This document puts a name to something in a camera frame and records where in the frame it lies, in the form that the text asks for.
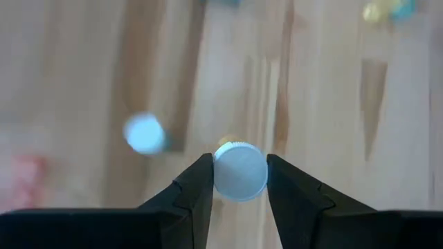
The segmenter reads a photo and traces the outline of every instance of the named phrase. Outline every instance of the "yellow object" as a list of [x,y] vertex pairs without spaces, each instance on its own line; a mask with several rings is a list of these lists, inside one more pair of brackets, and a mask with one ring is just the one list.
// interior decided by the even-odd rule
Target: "yellow object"
[[384,15],[385,13],[376,3],[368,3],[363,11],[363,18],[371,24],[379,23]]
[[403,4],[403,0],[374,0],[365,6],[363,19],[371,24],[387,21],[392,11]]

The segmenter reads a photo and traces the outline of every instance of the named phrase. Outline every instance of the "blue object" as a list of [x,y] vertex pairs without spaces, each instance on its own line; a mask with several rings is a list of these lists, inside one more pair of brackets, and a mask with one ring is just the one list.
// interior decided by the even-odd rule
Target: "blue object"
[[403,0],[401,2],[401,5],[394,8],[391,13],[391,18],[395,21],[410,18],[416,11],[415,0]]

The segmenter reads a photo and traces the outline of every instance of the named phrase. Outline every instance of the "white bottle cap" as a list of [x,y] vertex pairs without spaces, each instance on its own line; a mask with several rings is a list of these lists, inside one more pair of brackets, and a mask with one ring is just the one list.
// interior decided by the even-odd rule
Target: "white bottle cap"
[[214,186],[232,201],[259,196],[268,182],[263,153],[246,142],[227,142],[214,153]]
[[151,113],[132,116],[123,128],[127,143],[134,151],[144,155],[162,152],[167,144],[160,122]]

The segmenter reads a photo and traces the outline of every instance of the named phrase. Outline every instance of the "blurred object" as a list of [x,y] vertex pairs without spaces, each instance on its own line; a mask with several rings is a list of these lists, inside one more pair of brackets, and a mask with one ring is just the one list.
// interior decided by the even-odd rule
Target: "blurred object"
[[388,16],[388,10],[376,2],[368,3],[363,11],[363,18],[371,24],[377,24]]
[[132,116],[123,129],[127,143],[140,154],[159,154],[168,146],[163,127],[156,116],[151,113]]
[[232,201],[249,201],[263,192],[268,164],[262,152],[247,142],[226,142],[214,153],[214,186]]
[[221,138],[218,142],[219,147],[226,144],[227,142],[244,142],[244,140],[234,136],[234,135],[227,135]]
[[415,0],[394,0],[391,18],[400,21],[411,17],[415,12]]
[[363,18],[371,24],[379,24],[389,19],[409,18],[415,11],[415,0],[374,0],[363,10]]
[[13,160],[11,181],[3,184],[1,211],[37,208],[42,192],[46,160],[41,156],[18,156]]

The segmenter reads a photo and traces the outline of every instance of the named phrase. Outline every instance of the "red object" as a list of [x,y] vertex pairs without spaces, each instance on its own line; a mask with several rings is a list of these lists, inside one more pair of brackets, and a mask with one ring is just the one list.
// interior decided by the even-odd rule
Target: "red object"
[[35,208],[43,187],[46,160],[41,156],[15,159],[10,209]]

